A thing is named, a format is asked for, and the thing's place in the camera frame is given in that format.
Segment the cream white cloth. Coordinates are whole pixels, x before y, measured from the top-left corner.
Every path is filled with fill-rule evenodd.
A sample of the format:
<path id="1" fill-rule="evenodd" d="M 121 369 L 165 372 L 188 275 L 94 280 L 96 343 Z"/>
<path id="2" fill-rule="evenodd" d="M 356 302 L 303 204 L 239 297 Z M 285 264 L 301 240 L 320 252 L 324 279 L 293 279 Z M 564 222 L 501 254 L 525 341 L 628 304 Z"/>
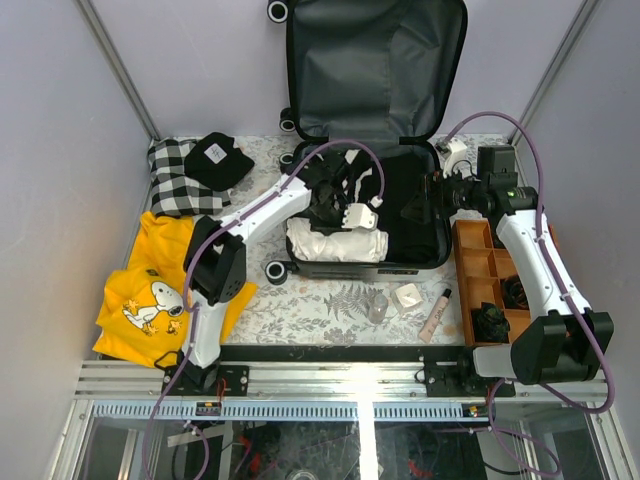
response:
<path id="1" fill-rule="evenodd" d="M 294 256 L 309 262 L 379 263 L 386 258 L 389 235 L 378 229 L 356 229 L 324 235 L 305 218 L 290 218 L 286 235 Z"/>

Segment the black garment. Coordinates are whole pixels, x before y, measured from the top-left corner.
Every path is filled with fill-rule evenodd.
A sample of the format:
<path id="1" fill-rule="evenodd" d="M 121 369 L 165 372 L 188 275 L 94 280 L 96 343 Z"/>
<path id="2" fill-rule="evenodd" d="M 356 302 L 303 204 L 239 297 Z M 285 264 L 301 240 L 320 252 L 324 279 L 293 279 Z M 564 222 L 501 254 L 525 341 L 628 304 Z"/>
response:
<path id="1" fill-rule="evenodd" d="M 385 260 L 435 266 L 442 249 L 426 199 L 429 162 L 415 154 L 404 154 L 385 158 L 381 164 L 385 189 L 378 228 L 388 234 Z"/>

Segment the zebra pattern fleece blanket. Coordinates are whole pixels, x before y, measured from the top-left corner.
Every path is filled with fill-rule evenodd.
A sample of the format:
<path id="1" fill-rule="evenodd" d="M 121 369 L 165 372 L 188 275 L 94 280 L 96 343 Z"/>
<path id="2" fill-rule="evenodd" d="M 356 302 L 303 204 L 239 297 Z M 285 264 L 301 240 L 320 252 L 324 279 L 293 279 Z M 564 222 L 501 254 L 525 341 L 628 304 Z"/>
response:
<path id="1" fill-rule="evenodd" d="M 385 189 L 384 170 L 382 169 L 381 164 L 362 149 L 350 149 L 342 152 L 330 151 L 329 153 L 344 153 L 346 160 L 350 164 L 350 174 L 346 189 L 347 205 L 351 203 L 368 204 L 374 208 L 379 216 L 378 210 L 382 205 L 382 195 Z M 369 177 L 374 178 L 375 170 L 378 171 L 378 192 L 370 195 L 364 194 L 364 180 Z"/>

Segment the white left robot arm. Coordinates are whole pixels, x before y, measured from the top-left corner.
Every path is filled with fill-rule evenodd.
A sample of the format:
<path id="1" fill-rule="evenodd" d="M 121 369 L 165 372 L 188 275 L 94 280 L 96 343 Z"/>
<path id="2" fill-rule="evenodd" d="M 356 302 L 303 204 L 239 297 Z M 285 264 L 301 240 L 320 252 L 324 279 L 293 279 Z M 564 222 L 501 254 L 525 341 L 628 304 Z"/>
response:
<path id="1" fill-rule="evenodd" d="M 178 390 L 204 395 L 218 385 L 220 335 L 231 301 L 246 284 L 248 246 L 310 207 L 333 209 L 332 196 L 346 185 L 348 167 L 335 154 L 316 155 L 237 212 L 196 223 L 184 262 L 190 322 L 178 360 Z"/>

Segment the black white checkered cloth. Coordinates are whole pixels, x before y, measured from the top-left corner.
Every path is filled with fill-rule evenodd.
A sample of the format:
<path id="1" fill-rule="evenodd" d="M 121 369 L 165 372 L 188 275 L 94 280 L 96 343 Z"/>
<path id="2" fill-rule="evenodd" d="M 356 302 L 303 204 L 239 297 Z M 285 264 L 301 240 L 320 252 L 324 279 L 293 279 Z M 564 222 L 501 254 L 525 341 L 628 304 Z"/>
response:
<path id="1" fill-rule="evenodd" d="M 147 151 L 151 177 L 151 212 L 172 218 L 217 215 L 231 204 L 229 194 L 214 192 L 186 175 L 187 154 L 197 138 L 167 138 Z"/>

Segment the black cap with label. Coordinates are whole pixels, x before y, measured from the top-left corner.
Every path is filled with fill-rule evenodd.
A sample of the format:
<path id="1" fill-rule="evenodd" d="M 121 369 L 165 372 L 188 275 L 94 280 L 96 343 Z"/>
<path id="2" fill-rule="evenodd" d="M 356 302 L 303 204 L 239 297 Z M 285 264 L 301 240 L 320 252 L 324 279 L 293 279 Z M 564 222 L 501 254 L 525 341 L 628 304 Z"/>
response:
<path id="1" fill-rule="evenodd" d="M 185 175 L 215 192 L 235 187 L 255 162 L 235 146 L 235 139 L 212 132 L 199 140 L 184 161 Z"/>

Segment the small clear glass bottle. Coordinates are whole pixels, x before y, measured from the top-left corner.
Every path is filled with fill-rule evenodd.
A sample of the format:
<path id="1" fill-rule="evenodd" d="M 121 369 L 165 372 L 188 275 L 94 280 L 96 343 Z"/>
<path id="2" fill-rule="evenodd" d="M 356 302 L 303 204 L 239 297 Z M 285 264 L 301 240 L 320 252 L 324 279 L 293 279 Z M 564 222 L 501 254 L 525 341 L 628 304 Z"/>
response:
<path id="1" fill-rule="evenodd" d="M 372 324 L 380 324 L 386 318 L 389 300 L 384 294 L 375 295 L 368 308 L 368 319 Z"/>

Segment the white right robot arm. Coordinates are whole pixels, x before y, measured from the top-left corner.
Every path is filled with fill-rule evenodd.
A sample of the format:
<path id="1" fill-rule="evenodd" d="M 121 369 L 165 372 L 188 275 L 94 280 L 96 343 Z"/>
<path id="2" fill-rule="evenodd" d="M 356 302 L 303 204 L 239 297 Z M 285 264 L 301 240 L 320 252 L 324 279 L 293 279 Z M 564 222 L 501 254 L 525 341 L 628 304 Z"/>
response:
<path id="1" fill-rule="evenodd" d="M 405 216 L 446 220 L 459 210 L 486 218 L 511 256 L 532 317 L 510 344 L 472 348 L 456 369 L 458 387 L 478 394 L 492 378 L 525 385 L 589 381 L 602 365 L 614 331 L 579 292 L 554 245 L 535 188 L 521 186 L 511 146 L 481 147 L 477 172 L 463 176 L 436 170 L 424 175 Z"/>

